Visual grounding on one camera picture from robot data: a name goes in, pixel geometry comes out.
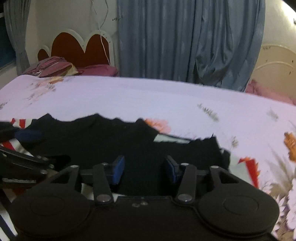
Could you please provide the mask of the striped white black red shirt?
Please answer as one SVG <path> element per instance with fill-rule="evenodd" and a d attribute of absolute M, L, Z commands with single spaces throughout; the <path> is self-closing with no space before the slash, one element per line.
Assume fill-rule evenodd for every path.
<path fill-rule="evenodd" d="M 42 139 L 21 145 L 54 168 L 10 204 L 16 240 L 270 239 L 269 222 L 260 220 L 266 195 L 229 173 L 230 156 L 215 137 L 157 142 L 159 132 L 141 119 L 98 114 L 74 121 L 46 114 L 26 128 Z M 120 155 L 125 170 L 111 187 L 114 203 L 100 204 L 92 168 Z M 178 186 L 166 156 L 197 168 L 194 203 L 175 200 Z"/>

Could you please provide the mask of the pink floral bed sheet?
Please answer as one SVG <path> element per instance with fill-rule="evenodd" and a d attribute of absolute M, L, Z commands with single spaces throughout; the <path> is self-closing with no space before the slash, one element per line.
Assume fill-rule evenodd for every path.
<path fill-rule="evenodd" d="M 252 94 L 173 81 L 100 76 L 22 75 L 1 89 L 1 120 L 60 121 L 91 114 L 136 121 L 157 141 L 216 136 L 230 171 L 270 194 L 280 207 L 273 234 L 295 240 L 295 106 Z"/>

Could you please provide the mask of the maroon pillow pile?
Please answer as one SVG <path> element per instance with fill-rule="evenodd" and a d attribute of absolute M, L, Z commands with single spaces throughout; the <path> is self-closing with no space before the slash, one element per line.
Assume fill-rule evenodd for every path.
<path fill-rule="evenodd" d="M 32 75 L 39 78 L 74 75 L 115 77 L 118 75 L 118 70 L 110 65 L 91 65 L 76 68 L 62 57 L 49 57 L 30 66 L 22 75 Z"/>

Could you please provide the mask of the pink pillow right bed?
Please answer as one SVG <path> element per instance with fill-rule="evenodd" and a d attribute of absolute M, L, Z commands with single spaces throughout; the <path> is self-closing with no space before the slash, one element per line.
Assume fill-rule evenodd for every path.
<path fill-rule="evenodd" d="M 254 79 L 248 82 L 248 85 L 245 89 L 245 93 L 295 105 L 295 98 L 288 97 L 287 95 L 278 93 L 270 88 L 264 87 Z"/>

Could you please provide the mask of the dark window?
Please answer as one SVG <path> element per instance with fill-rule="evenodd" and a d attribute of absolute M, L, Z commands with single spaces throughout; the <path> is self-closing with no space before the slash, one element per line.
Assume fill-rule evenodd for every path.
<path fill-rule="evenodd" d="M 6 22 L 3 13 L 1 13 L 0 27 L 0 68 L 3 69 L 16 60 L 15 51 L 6 31 Z"/>

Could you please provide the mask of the blue-grey centre curtain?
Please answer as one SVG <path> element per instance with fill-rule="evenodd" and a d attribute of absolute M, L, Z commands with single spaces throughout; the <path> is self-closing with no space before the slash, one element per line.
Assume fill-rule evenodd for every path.
<path fill-rule="evenodd" d="M 265 1 L 118 1 L 120 74 L 244 91 Z"/>

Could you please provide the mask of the cream arched headboard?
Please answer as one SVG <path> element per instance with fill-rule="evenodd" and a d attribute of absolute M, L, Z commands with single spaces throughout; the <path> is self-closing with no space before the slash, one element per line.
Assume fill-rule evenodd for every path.
<path fill-rule="evenodd" d="M 295 52 L 281 45 L 262 45 L 251 79 L 295 98 Z"/>

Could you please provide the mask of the red heart-shaped headboard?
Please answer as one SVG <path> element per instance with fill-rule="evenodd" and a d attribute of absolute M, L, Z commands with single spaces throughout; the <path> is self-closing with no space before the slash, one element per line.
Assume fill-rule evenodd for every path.
<path fill-rule="evenodd" d="M 107 64 L 115 66 L 111 36 L 102 30 L 91 32 L 86 39 L 72 29 L 61 31 L 49 47 L 43 45 L 40 48 L 37 59 L 41 61 L 53 56 L 64 58 L 76 68 Z"/>

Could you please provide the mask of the blue-grey left window curtain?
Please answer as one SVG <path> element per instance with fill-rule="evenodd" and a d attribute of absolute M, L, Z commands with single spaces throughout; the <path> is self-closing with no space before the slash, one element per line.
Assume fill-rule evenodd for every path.
<path fill-rule="evenodd" d="M 21 75 L 29 66 L 26 30 L 31 1 L 4 1 L 4 19 L 11 45 L 16 54 L 16 72 Z"/>

